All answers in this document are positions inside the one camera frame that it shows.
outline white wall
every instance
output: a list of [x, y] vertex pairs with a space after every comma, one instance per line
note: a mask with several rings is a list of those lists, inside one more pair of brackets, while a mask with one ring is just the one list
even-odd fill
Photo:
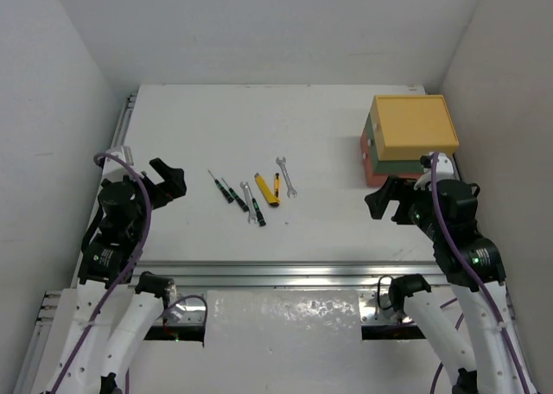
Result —
[[553, 392], [552, 18], [551, 0], [481, 0], [442, 87], [541, 392]]
[[60, 0], [118, 92], [139, 83], [424, 84], [477, 0]]
[[119, 104], [58, 0], [0, 0], [0, 393], [69, 284]]

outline yellow tool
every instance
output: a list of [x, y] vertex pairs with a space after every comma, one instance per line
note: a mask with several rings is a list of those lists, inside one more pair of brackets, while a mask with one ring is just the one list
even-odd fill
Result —
[[256, 173], [254, 178], [261, 194], [267, 200], [267, 204], [271, 207], [278, 207], [280, 205], [280, 200], [270, 191], [269, 187], [267, 187], [267, 183], [263, 177], [259, 173]]
[[280, 190], [280, 175], [275, 174], [275, 197], [278, 200], [278, 191]]

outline green box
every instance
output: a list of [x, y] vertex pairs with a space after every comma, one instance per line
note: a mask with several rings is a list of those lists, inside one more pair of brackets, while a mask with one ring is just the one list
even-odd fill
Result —
[[419, 161], [380, 161], [378, 159], [377, 147], [374, 142], [374, 132], [372, 131], [371, 113], [365, 123], [366, 138], [371, 142], [369, 144], [369, 153], [371, 157], [372, 172], [374, 174], [424, 174], [423, 165]]

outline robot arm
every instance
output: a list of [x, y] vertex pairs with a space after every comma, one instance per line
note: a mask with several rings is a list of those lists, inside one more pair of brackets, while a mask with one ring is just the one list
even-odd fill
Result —
[[113, 392], [124, 386], [124, 375], [152, 324], [176, 295], [172, 279], [145, 271], [135, 288], [129, 307], [111, 334], [103, 351], [102, 388]]
[[423, 332], [442, 361], [451, 385], [457, 383], [459, 370], [476, 370], [473, 348], [443, 314], [440, 303], [422, 275], [393, 279], [388, 295], [394, 311], [405, 312]]
[[[116, 380], [120, 382], [143, 336], [167, 307], [168, 291], [174, 287], [170, 279], [142, 274], [124, 319], [109, 339], [118, 296], [127, 290], [139, 257], [136, 249], [142, 249], [145, 240], [149, 211], [182, 197], [187, 187], [184, 171], [168, 167], [159, 158], [150, 161], [150, 165], [163, 182], [154, 184], [145, 173], [140, 176], [132, 170], [130, 149], [120, 147], [108, 153], [103, 162], [98, 213], [81, 246], [79, 302], [59, 366], [47, 385], [47, 392], [52, 394], [116, 392]], [[127, 168], [134, 181], [114, 162]]]
[[[443, 157], [444, 155], [441, 154], [442, 164], [445, 163]], [[422, 159], [421, 162], [428, 164], [429, 160], [428, 158]], [[437, 182], [437, 195], [448, 232], [463, 260], [474, 271], [480, 282], [485, 284], [492, 299], [499, 306], [499, 310], [504, 310], [502, 315], [508, 316], [504, 286], [505, 270], [499, 250], [491, 240], [478, 232], [475, 220], [480, 188], [476, 184], [466, 184], [462, 181], [448, 179], [447, 172], [442, 165], [442, 175], [438, 176], [440, 181]], [[437, 221], [428, 177], [426, 183], [423, 183], [390, 176], [380, 190], [365, 197], [365, 202], [374, 219], [382, 219], [390, 200], [399, 201], [392, 221], [399, 225], [414, 224], [418, 226], [433, 242], [435, 260], [451, 284], [467, 320], [468, 332], [474, 347], [477, 372], [470, 371], [471, 362], [463, 363], [458, 358], [461, 343], [458, 335], [450, 336], [451, 324], [436, 319], [438, 316], [442, 316], [442, 313], [429, 307], [433, 302], [428, 300], [428, 295], [418, 295], [427, 292], [424, 287], [420, 287], [416, 292], [411, 292], [411, 296], [405, 295], [407, 296], [404, 296], [405, 304], [402, 300], [402, 308], [406, 309], [405, 312], [413, 316], [416, 322], [420, 322], [421, 330], [439, 355], [452, 382], [454, 381], [452, 378], [454, 367], [463, 364], [468, 366], [468, 368], [457, 370], [459, 378], [454, 383], [453, 393], [536, 393], [536, 389], [527, 377], [528, 372], [523, 363], [522, 375], [525, 376], [528, 385], [528, 391], [524, 391], [518, 373], [515, 371], [513, 358], [505, 348], [505, 342], [501, 335], [502, 328], [505, 328], [510, 340], [513, 341], [512, 344], [515, 345], [512, 351], [519, 359], [522, 358], [511, 321], [504, 320], [504, 323], [497, 323], [494, 312], [484, 298], [479, 285], [450, 250]], [[393, 288], [394, 281], [392, 281], [390, 289], [391, 299]], [[430, 318], [425, 315], [433, 318], [435, 323], [430, 323]], [[443, 346], [444, 344], [450, 345], [450, 347], [446, 348]]]
[[[486, 284], [498, 308], [504, 313], [505, 322], [503, 324], [498, 324], [495, 321], [493, 312], [481, 290], [473, 292], [469, 288], [455, 284], [451, 287], [465, 315], [468, 333], [474, 346], [476, 365], [478, 366], [479, 393], [522, 393], [517, 372], [500, 333], [501, 328], [504, 327], [511, 336], [511, 340], [515, 342], [514, 348], [518, 357], [522, 358], [517, 335], [507, 309], [505, 286], [497, 282]], [[530, 382], [524, 364], [523, 372], [530, 391], [535, 393], [536, 389]]]

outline black screwdriver handle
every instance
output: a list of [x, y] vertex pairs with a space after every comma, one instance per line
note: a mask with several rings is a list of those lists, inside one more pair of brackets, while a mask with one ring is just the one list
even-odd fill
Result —
[[225, 187], [223, 187], [219, 181], [215, 180], [215, 185], [217, 186], [219, 191], [223, 193], [229, 204], [234, 201], [233, 197], [231, 197], [231, 195], [228, 193], [228, 191], [225, 190]]
[[255, 198], [251, 198], [251, 202], [253, 203], [253, 207], [256, 209], [256, 217], [257, 222], [260, 227], [267, 226], [267, 223], [265, 223], [265, 219], [263, 218], [263, 215], [261, 214], [261, 210], [259, 209], [259, 205], [257, 204], [257, 201]]
[[249, 211], [247, 204], [236, 194], [236, 192], [232, 188], [228, 188], [228, 191], [231, 193], [232, 197], [238, 202], [238, 205], [240, 208], [242, 208], [242, 211], [247, 213]]

